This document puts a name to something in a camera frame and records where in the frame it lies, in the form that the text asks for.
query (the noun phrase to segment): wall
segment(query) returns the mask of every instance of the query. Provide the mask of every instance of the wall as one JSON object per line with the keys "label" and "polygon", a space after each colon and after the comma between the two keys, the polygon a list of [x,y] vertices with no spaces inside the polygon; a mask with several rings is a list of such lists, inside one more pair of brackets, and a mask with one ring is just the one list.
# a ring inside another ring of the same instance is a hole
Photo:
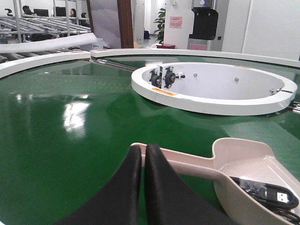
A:
{"label": "wall", "polygon": [[29,6],[31,11],[33,12],[34,8],[40,8],[40,9],[48,9],[49,16],[51,16],[51,12],[53,14],[53,0],[22,0],[21,1],[22,6]]}
{"label": "wall", "polygon": [[[193,31],[192,0],[176,3],[167,2],[164,43],[186,49]],[[183,17],[182,29],[169,27],[170,16]],[[299,21],[299,0],[230,0],[222,51],[298,60]]]}
{"label": "wall", "polygon": [[231,0],[222,51],[298,60],[300,1]]}
{"label": "wall", "polygon": [[157,30],[154,20],[160,8],[166,7],[166,0],[131,0],[134,23],[134,40],[143,44],[144,30],[153,34]]}
{"label": "wall", "polygon": [[[188,36],[193,33],[194,13],[192,0],[176,0],[176,5],[166,4],[164,44],[176,45],[178,49],[187,49]],[[170,16],[182,16],[182,28],[170,28]]]}
{"label": "wall", "polygon": [[223,52],[242,53],[251,0],[230,0],[225,26]]}

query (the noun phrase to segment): black foam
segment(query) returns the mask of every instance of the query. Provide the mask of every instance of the black foam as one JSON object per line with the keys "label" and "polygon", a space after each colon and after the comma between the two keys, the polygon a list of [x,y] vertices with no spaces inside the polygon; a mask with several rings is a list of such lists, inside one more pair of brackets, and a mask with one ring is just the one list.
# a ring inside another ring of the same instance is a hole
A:
{"label": "black foam", "polygon": [[193,33],[188,37],[192,39],[214,40],[218,25],[218,13],[211,8],[196,7],[193,9]]}
{"label": "black foam", "polygon": [[237,224],[191,190],[157,144],[146,149],[145,198],[149,225]]}
{"label": "black foam", "polygon": [[137,225],[140,178],[141,150],[131,146],[104,187],[55,225]]}

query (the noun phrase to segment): potted plant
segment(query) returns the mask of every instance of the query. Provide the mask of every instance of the potted plant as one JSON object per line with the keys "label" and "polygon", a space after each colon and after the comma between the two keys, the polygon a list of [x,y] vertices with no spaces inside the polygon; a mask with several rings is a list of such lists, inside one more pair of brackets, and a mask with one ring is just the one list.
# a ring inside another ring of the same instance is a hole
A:
{"label": "potted plant", "polygon": [[157,40],[160,44],[164,42],[164,32],[165,32],[165,8],[161,8],[158,13],[158,18],[154,21],[157,23],[158,30],[155,30],[154,33],[157,33]]}

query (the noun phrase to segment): roller conveyor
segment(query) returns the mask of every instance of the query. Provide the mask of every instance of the roller conveyor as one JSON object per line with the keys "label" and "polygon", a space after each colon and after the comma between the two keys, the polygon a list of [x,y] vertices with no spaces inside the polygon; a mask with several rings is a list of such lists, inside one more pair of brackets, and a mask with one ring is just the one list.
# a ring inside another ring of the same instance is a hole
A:
{"label": "roller conveyor", "polygon": [[29,28],[32,28],[32,29],[36,29],[38,31],[44,31],[45,29],[48,29],[49,31],[51,32],[56,32],[56,29],[54,28],[51,28],[51,27],[47,27],[47,26],[44,26],[42,24],[37,24],[36,22],[34,21],[29,21],[29,20],[21,20],[20,21],[20,25],[23,25],[23,26],[26,26],[26,27],[29,27]]}
{"label": "roller conveyor", "polygon": [[78,49],[68,49],[68,48],[60,48],[56,50],[47,50],[41,52],[17,52],[17,53],[1,53],[0,54],[0,64],[4,62],[14,61],[25,59],[29,57],[39,56],[39,55],[48,55],[48,54],[56,54],[56,53],[67,53],[74,52]]}

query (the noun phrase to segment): white panel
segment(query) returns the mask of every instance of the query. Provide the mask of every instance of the white panel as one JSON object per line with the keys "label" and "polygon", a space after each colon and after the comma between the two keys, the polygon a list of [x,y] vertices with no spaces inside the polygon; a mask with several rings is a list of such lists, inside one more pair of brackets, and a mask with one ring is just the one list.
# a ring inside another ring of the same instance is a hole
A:
{"label": "white panel", "polygon": [[145,30],[150,31],[150,24],[153,21],[151,20],[151,0],[145,0],[145,21],[144,27]]}
{"label": "white panel", "polygon": [[145,15],[145,0],[135,1],[135,27],[134,40],[142,42],[144,40],[144,15]]}
{"label": "white panel", "polygon": [[223,39],[223,52],[241,53],[251,0],[230,0]]}
{"label": "white panel", "polygon": [[217,2],[217,8],[216,8],[216,11],[218,12],[217,30],[216,30],[216,38],[210,42],[211,43],[211,48],[210,48],[211,51],[221,51],[222,50],[226,18],[227,18],[227,11],[228,11],[228,4],[229,4],[229,0],[222,0],[222,1]]}
{"label": "white panel", "polygon": [[299,21],[299,0],[252,0],[242,53],[298,60]]}

